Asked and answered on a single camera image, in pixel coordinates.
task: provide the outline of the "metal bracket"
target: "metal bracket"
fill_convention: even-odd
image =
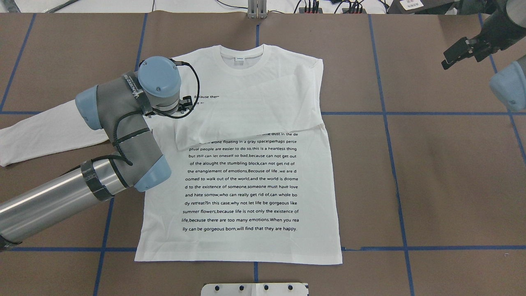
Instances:
[[[267,0],[248,0],[248,18],[267,18]]]
[[[307,283],[228,283],[206,284],[201,296],[309,296]]]

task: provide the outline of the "t-shirt sleeve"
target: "t-shirt sleeve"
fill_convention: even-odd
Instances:
[[[0,130],[0,165],[92,146],[108,140],[91,130],[69,101]]]

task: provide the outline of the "brown tabletop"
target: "brown tabletop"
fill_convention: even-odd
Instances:
[[[440,64],[479,30],[476,15],[0,14],[0,129],[153,55],[265,43],[322,58],[343,247],[335,266],[134,262],[144,194],[131,189],[1,253],[0,294],[199,295],[229,282],[306,282],[311,295],[526,294],[526,113],[508,113],[488,86],[526,43]],[[0,202],[112,149],[0,167]]]

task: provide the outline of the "white label sticker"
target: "white label sticker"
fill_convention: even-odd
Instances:
[[[420,0],[402,0],[400,1],[400,4],[402,4],[403,9],[407,11],[424,6]]]

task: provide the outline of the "white mounting plate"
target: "white mounting plate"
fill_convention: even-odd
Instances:
[[[201,296],[308,296],[306,283],[206,284]]]

